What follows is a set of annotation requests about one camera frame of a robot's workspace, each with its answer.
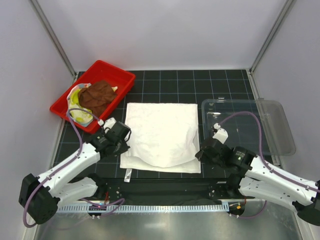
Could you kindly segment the white terry towel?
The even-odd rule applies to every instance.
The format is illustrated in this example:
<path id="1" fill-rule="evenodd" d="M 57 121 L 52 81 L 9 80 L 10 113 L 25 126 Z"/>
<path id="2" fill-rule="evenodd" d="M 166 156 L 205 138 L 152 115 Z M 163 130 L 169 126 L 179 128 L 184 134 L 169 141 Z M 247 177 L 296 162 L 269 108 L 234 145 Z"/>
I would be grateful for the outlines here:
<path id="1" fill-rule="evenodd" d="M 194 103 L 127 104 L 131 135 L 120 168 L 165 173 L 201 173 L 198 107 Z"/>

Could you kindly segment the brown towel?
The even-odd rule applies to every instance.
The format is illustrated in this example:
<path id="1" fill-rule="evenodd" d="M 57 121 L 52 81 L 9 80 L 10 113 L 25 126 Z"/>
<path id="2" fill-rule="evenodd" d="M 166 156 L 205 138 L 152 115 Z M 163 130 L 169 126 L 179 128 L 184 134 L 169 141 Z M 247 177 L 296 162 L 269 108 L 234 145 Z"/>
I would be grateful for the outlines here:
<path id="1" fill-rule="evenodd" d="M 116 97 L 117 94 L 105 80 L 95 82 L 88 88 L 83 88 L 78 93 L 79 104 L 91 110 L 97 117 L 103 114 L 108 105 L 111 104 Z"/>

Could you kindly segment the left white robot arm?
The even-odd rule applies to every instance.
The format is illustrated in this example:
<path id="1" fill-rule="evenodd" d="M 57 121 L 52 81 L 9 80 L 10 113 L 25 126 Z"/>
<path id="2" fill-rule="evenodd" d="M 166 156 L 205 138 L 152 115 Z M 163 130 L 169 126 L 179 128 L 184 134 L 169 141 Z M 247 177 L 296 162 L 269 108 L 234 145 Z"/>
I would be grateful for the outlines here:
<path id="1" fill-rule="evenodd" d="M 101 200 L 107 184 L 95 173 L 71 182 L 78 174 L 109 156 L 119 156 L 130 147 L 131 129 L 111 118 L 102 131 L 81 142 L 79 149 L 55 167 L 38 176 L 28 174 L 22 180 L 18 202 L 24 208 L 23 223 L 27 228 L 48 222 L 65 205 L 85 198 Z"/>

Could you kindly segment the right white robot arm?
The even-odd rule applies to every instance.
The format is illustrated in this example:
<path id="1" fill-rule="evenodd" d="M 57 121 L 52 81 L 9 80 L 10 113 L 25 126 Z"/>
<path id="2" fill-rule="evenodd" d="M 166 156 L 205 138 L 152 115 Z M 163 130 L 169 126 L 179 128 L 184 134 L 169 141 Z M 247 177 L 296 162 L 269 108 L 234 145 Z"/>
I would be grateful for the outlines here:
<path id="1" fill-rule="evenodd" d="M 207 138 L 195 157 L 229 172 L 224 193 L 232 199 L 251 197 L 283 206 L 304 220 L 320 224 L 320 183 L 292 175 L 267 163 L 254 152 L 229 148 L 218 139 Z"/>

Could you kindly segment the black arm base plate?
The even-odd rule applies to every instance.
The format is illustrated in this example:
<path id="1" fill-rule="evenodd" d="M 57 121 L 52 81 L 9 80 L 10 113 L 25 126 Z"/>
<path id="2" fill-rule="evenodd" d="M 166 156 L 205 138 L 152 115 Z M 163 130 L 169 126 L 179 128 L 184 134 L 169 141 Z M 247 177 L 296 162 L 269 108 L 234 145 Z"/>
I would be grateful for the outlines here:
<path id="1" fill-rule="evenodd" d="M 114 202 L 125 199 L 126 205 L 182 206 L 211 205 L 222 200 L 243 200 L 239 186 L 228 178 L 102 178 L 97 193 L 87 200 Z"/>

